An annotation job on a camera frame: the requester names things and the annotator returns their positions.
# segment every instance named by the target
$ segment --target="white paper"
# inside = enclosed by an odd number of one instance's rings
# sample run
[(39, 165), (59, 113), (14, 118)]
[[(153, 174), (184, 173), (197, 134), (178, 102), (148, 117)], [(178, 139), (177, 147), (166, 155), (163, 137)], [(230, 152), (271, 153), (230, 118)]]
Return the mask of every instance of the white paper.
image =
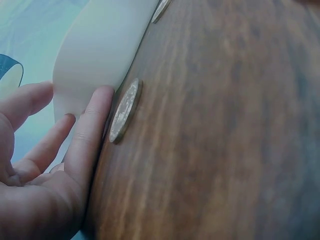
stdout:
[(54, 117), (79, 116), (94, 90), (124, 80), (159, 0), (91, 0), (57, 56)]

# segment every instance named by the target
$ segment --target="paper sheet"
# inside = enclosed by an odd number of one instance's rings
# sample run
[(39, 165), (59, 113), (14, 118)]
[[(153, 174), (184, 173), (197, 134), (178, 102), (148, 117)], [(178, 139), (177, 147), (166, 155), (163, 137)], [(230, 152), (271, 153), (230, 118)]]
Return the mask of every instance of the paper sheet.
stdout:
[(94, 90), (124, 80), (159, 0), (91, 0), (57, 56), (54, 117), (79, 116)]

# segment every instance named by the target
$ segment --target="skin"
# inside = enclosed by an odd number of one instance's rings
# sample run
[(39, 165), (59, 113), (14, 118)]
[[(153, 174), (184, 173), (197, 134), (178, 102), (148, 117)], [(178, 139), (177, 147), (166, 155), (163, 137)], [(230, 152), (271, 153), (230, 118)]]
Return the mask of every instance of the skin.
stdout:
[(50, 82), (0, 101), (0, 239), (70, 239), (84, 218), (93, 166), (114, 90), (99, 87), (75, 127), (64, 163), (44, 173), (75, 123), (67, 114), (17, 163), (15, 131), (52, 100)]

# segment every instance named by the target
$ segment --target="brown wooden surface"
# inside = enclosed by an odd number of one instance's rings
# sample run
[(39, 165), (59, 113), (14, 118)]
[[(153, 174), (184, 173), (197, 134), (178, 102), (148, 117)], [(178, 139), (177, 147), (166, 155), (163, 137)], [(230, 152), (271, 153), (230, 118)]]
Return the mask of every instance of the brown wooden surface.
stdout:
[(292, 0), (173, 0), (128, 73), (86, 229), (101, 240), (320, 239), (320, 14)]

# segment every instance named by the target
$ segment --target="knuckle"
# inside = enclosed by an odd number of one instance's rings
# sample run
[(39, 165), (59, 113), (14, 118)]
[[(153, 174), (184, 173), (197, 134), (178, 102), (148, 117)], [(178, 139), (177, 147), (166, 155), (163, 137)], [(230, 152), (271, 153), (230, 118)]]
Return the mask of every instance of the knuckle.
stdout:
[(99, 115), (101, 114), (101, 111), (97, 109), (95, 105), (89, 104), (85, 109), (85, 114), (95, 114)]
[(76, 132), (73, 136), (73, 140), (83, 142), (89, 147), (95, 146), (95, 141), (84, 132)]

